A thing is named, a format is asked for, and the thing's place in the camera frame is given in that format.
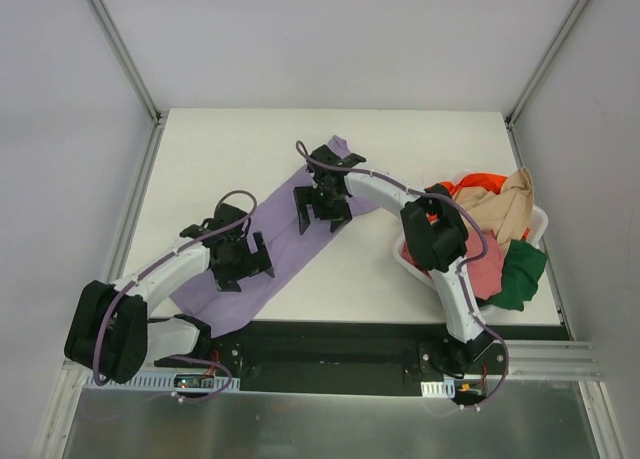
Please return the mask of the purple t shirt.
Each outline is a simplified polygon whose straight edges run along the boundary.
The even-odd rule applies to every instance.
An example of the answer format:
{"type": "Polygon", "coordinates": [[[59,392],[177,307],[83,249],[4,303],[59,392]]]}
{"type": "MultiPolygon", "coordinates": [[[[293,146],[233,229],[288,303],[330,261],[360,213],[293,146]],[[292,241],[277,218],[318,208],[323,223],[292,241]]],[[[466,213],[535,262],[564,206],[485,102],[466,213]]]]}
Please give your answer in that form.
{"type": "Polygon", "coordinates": [[[252,216],[250,230],[263,235],[274,268],[273,277],[259,273],[240,280],[239,292],[221,292],[213,273],[207,270],[170,296],[178,309],[208,324],[213,337],[234,332],[251,322],[268,301],[339,234],[318,220],[313,221],[305,233],[299,232],[293,189],[311,183],[306,169],[298,169],[259,204],[252,216]]]}

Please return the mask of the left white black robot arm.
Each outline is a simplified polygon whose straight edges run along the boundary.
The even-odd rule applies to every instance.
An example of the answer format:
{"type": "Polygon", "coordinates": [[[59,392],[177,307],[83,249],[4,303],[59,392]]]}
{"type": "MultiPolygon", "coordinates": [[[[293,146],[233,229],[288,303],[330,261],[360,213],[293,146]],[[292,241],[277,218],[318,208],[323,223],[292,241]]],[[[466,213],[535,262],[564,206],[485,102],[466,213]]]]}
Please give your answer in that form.
{"type": "Polygon", "coordinates": [[[219,292],[238,293],[241,280],[273,265],[264,237],[250,229],[250,215],[223,203],[213,216],[183,229],[171,246],[149,265],[112,283],[93,280],[83,289],[64,345],[66,359],[91,369],[99,384],[124,384],[142,366],[204,366],[212,357],[211,328],[176,314],[153,312],[181,286],[209,275],[219,292]]]}

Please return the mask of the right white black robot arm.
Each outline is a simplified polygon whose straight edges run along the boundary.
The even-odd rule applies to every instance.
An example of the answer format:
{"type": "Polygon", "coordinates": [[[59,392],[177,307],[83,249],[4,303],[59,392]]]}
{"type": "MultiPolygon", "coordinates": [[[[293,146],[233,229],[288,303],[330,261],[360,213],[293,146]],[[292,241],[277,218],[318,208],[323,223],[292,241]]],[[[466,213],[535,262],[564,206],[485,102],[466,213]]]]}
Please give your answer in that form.
{"type": "Polygon", "coordinates": [[[364,157],[351,153],[341,158],[326,145],[309,152],[298,140],[295,148],[312,178],[310,186],[293,190],[299,232],[305,233],[312,219],[329,222],[332,233],[348,224],[353,219],[350,198],[365,199],[398,217],[411,259],[429,274],[444,308],[452,366],[466,374],[481,367],[493,339],[472,294],[467,264],[482,258],[488,246],[482,239],[481,252],[467,256],[465,223],[471,217],[444,187],[406,186],[374,170],[364,157]]]}

